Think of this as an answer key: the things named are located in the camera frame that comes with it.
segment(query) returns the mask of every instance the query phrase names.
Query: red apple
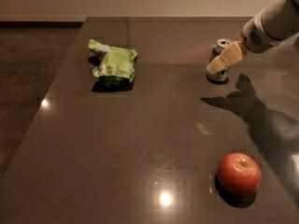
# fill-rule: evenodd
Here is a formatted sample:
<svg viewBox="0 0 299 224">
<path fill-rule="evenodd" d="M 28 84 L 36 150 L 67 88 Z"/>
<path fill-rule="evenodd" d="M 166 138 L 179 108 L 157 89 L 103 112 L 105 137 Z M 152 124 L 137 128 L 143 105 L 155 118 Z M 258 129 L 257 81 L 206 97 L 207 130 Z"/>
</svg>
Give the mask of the red apple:
<svg viewBox="0 0 299 224">
<path fill-rule="evenodd" d="M 231 194 L 247 196 L 260 186 L 262 173 L 251 157 L 243 153 L 232 153 L 219 163 L 217 178 L 222 187 Z"/>
</svg>

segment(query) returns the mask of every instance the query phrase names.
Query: green bag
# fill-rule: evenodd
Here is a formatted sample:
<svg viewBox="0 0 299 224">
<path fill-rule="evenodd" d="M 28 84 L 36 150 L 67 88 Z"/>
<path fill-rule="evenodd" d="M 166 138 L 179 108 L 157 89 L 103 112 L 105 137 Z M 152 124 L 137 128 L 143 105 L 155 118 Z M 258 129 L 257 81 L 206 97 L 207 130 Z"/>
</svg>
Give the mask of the green bag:
<svg viewBox="0 0 299 224">
<path fill-rule="evenodd" d="M 104 86 L 109 88 L 123 87 L 135 79 L 134 49 L 115 48 L 103 45 L 93 39 L 90 40 L 91 49 L 101 61 L 93 69 L 93 75 L 100 79 Z"/>
</svg>

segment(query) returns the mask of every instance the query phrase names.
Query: brown floor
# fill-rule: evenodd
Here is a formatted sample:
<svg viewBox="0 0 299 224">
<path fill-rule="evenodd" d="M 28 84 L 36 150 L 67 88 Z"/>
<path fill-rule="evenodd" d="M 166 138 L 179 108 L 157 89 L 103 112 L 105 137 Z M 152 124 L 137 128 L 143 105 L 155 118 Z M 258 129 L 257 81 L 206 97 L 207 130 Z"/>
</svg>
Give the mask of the brown floor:
<svg viewBox="0 0 299 224">
<path fill-rule="evenodd" d="M 26 24 L 0 27 L 0 179 L 79 31 Z"/>
</svg>

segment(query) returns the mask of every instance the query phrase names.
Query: can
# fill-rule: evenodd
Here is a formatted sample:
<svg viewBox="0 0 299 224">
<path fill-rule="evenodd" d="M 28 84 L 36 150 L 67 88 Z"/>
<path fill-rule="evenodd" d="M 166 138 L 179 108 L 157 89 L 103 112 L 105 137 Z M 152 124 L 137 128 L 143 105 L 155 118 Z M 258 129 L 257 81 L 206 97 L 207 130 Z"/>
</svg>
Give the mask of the can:
<svg viewBox="0 0 299 224">
<path fill-rule="evenodd" d="M 211 56 L 209 59 L 209 62 L 211 63 L 215 57 L 219 56 L 231 43 L 234 41 L 229 38 L 221 38 L 216 41 L 216 44 L 213 46 Z M 206 72 L 206 77 L 208 80 L 216 83 L 222 83 L 225 82 L 228 78 L 228 71 L 230 67 L 227 67 L 226 69 L 216 73 L 216 74 L 209 74 Z"/>
</svg>

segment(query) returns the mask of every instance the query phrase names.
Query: beige wall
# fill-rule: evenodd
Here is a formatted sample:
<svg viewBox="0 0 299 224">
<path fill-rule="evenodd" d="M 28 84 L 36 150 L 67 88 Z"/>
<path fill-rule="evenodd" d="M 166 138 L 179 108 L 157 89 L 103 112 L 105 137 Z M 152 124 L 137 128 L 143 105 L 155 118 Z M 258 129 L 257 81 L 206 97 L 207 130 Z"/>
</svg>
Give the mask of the beige wall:
<svg viewBox="0 0 299 224">
<path fill-rule="evenodd" d="M 0 21 L 84 21 L 87 16 L 250 17 L 273 0 L 0 0 Z"/>
</svg>

